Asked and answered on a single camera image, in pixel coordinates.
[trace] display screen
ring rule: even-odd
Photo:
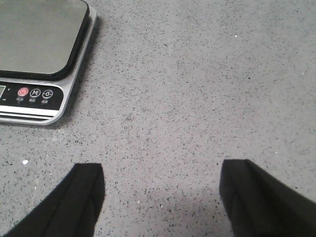
[[[0,98],[5,90],[5,85],[0,85]]]

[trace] digital kitchen scale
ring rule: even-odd
[[[95,20],[82,0],[0,0],[0,121],[62,116]]]

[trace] gray quartz countertop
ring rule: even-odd
[[[0,236],[76,162],[106,176],[96,237],[232,236],[224,159],[316,201],[315,1],[87,3],[98,19],[65,115],[0,124]]]

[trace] stainless steel weighing plate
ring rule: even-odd
[[[0,0],[0,121],[62,116],[95,20],[81,0]]]

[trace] red power button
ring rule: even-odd
[[[29,93],[28,88],[23,87],[23,88],[19,89],[18,96],[26,96],[28,93]]]

